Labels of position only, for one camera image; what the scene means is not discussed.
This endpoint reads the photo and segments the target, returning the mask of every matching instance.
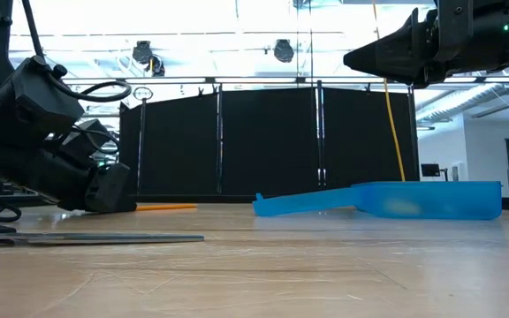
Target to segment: black room divider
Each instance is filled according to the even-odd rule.
[[[414,106],[391,94],[406,179],[418,180]],[[120,161],[140,201],[248,202],[399,180],[384,93],[332,88],[223,92],[121,112]]]
[[[315,90],[224,93],[223,194],[319,190]]]
[[[406,180],[419,180],[417,135],[406,94],[390,94]],[[326,188],[400,181],[384,93],[323,89]]]

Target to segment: blue dustpan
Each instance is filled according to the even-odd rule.
[[[491,220],[502,214],[499,182],[373,182],[253,202],[258,216],[355,206],[375,216]]]

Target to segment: wooden floor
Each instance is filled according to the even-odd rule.
[[[509,317],[509,213],[400,221],[248,205],[81,216],[22,231],[198,233],[203,243],[0,247],[0,317]]]

